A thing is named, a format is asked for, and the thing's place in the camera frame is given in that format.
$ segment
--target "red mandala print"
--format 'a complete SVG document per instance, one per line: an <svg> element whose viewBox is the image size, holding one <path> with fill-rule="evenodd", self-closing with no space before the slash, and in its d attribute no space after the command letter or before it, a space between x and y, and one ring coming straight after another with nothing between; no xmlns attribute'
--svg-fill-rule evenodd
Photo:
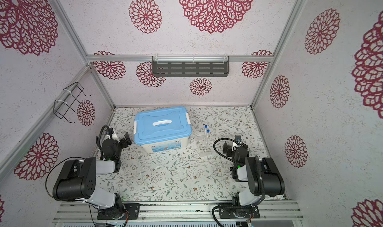
<svg viewBox="0 0 383 227"><path fill-rule="evenodd" d="M114 55L110 52L96 52L95 55ZM94 67L99 74L109 79L120 79L125 75L125 66L123 62L93 62Z"/></svg>
<svg viewBox="0 0 383 227"><path fill-rule="evenodd" d="M206 78L196 78L191 81L190 90L195 95L203 96L211 90L211 82Z"/></svg>
<svg viewBox="0 0 383 227"><path fill-rule="evenodd" d="M49 52L58 23L47 0L0 0L0 39L22 54Z"/></svg>
<svg viewBox="0 0 383 227"><path fill-rule="evenodd" d="M184 16L200 31L220 32L234 27L251 9L253 0L179 0Z"/></svg>
<svg viewBox="0 0 383 227"><path fill-rule="evenodd" d="M270 51L259 50L252 55L273 55ZM267 62L244 62L242 64L242 72L245 76L250 78L257 78L264 74Z"/></svg>
<svg viewBox="0 0 383 227"><path fill-rule="evenodd" d="M363 97L363 105L377 110L383 119L383 11L378 22L364 34L361 48L354 57L354 90Z"/></svg>
<svg viewBox="0 0 383 227"><path fill-rule="evenodd" d="M1 217L3 217L3 214L4 214L4 201L2 201L1 199L1 195L0 195L0 223L1 223Z"/></svg>
<svg viewBox="0 0 383 227"><path fill-rule="evenodd" d="M161 86L166 78L165 77L155 77L152 73L152 63L151 62L143 62L141 63L136 70L136 75L140 82L142 82L146 86Z"/></svg>
<svg viewBox="0 0 383 227"><path fill-rule="evenodd" d="M133 0L129 16L133 25L143 33L154 33L162 23L161 11L153 0Z"/></svg>
<svg viewBox="0 0 383 227"><path fill-rule="evenodd" d="M57 141L49 133L43 133L13 172L20 179L37 180L54 167L58 155Z"/></svg>
<svg viewBox="0 0 383 227"><path fill-rule="evenodd" d="M336 37L340 22L336 9L330 8L319 14L307 30L304 42L307 52L317 54L325 50Z"/></svg>
<svg viewBox="0 0 383 227"><path fill-rule="evenodd" d="M383 226L383 203L376 199L365 199L358 202L357 207L352 208L351 216L353 227L382 227Z"/></svg>
<svg viewBox="0 0 383 227"><path fill-rule="evenodd" d="M303 140L296 135L290 136L286 141L285 153L288 161L295 167L302 167L307 161L307 148Z"/></svg>
<svg viewBox="0 0 383 227"><path fill-rule="evenodd" d="M95 120L96 111L92 102L83 100L77 108L77 118L83 125L90 125Z"/></svg>
<svg viewBox="0 0 383 227"><path fill-rule="evenodd" d="M270 100L275 108L284 106L290 95L290 87L285 76L277 76L270 88Z"/></svg>

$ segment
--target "wall-mounted shelf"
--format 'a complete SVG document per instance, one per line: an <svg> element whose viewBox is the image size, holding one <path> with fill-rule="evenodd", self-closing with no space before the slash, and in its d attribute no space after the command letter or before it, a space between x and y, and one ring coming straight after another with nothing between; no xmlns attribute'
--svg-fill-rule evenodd
<svg viewBox="0 0 383 227"><path fill-rule="evenodd" d="M229 74L229 57L221 62L165 62L152 57L152 73L156 77L225 77Z"/></svg>

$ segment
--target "white plastic container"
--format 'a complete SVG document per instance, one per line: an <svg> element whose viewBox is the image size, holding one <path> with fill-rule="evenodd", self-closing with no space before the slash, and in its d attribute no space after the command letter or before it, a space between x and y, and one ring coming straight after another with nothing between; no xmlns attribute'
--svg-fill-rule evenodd
<svg viewBox="0 0 383 227"><path fill-rule="evenodd" d="M147 153L185 148L192 134L183 106L138 113L134 119L134 142Z"/></svg>

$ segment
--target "black cable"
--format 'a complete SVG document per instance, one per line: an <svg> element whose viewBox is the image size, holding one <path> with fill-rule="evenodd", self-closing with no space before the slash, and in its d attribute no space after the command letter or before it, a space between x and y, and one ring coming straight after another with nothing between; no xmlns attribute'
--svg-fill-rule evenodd
<svg viewBox="0 0 383 227"><path fill-rule="evenodd" d="M240 143L238 143L237 141L235 140L232 140L232 139L229 139L229 138L220 138L218 140L216 140L213 144L213 149L215 150L215 152L217 152L220 156L222 156L223 158L225 159L228 159L229 161L233 162L233 163L236 163L237 165L243 165L243 163L240 163L240 162L236 162L235 160L232 160L230 159L229 157L226 157L225 155L223 155L222 153L218 152L218 150L215 148L215 144L217 144L218 141L221 141L221 140L229 140L229 141L232 141L234 143L236 143L238 146L241 146Z"/></svg>
<svg viewBox="0 0 383 227"><path fill-rule="evenodd" d="M100 150L100 160L103 160L104 159L104 153L101 151L101 136L103 135L103 132L104 132L104 128L107 128L108 130L108 134L110 136L111 139L113 139L112 137L112 131L110 130L109 126L108 125L103 125L101 130L100 130L100 133L98 136L96 136L96 144L98 146L98 149Z"/></svg>
<svg viewBox="0 0 383 227"><path fill-rule="evenodd" d="M84 160L85 160L85 158L83 158L83 157L68 157L68 158L66 158L65 160L63 160L62 162L66 161L66 160L68 160L68 159L70 159L70 158L80 158L80 159L84 159ZM55 166L50 170L50 172L48 173L47 177L45 178L45 190L46 190L47 194L48 194L51 198L55 199L56 201L73 201L72 199L71 199L71 200L56 199L55 197L53 197L53 196L48 192L48 188L47 188L48 177L49 177L50 173L51 173L51 172L52 172L58 165L60 165L62 162L60 162L60 163L58 163L57 165L55 165Z"/></svg>
<svg viewBox="0 0 383 227"><path fill-rule="evenodd" d="M94 226L97 227L95 222L93 221L93 216L92 216L92 211L90 210L90 206L89 206L89 213L90 213L90 218L92 219Z"/></svg>
<svg viewBox="0 0 383 227"><path fill-rule="evenodd" d="M221 153L219 153L217 151L217 149L215 148L215 144L222 140L222 139L225 139L225 140L231 140L233 142L235 142L234 140L232 139L228 139L228 138L221 138L221 139L218 139L214 142L213 144L213 148L214 150L221 156L223 156ZM259 157L256 155L254 157L254 159L256 160L256 169L257 169L257 174L258 174L258 183L260 184L261 186L261 198L259 198L255 203L253 204L250 204L250 205L244 205L244 206L224 206L224 205L219 205L219 206L214 206L213 209L211 210L211 213L213 215L213 219L214 221L220 226L220 227L225 227L223 226L218 220L217 218L215 217L215 214L214 214L214 210L216 209L219 209L219 208L223 208L223 209L249 209L249 208L252 208L252 207L255 207L257 205L259 205L260 203L262 203L262 201L265 199L266 197L266 194L265 194L265 185L264 185L264 182L263 182L263 179L262 179L262 166L261 166L261 162L259 161Z"/></svg>

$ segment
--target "red wire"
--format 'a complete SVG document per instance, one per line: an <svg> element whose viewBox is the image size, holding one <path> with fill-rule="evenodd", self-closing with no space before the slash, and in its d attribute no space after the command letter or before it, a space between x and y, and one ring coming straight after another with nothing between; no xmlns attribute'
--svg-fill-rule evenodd
<svg viewBox="0 0 383 227"><path fill-rule="evenodd" d="M124 211L124 213L126 213L126 220L125 220L125 224L124 224L124 226L126 226L126 224L127 224L127 219L129 218L129 211Z"/></svg>

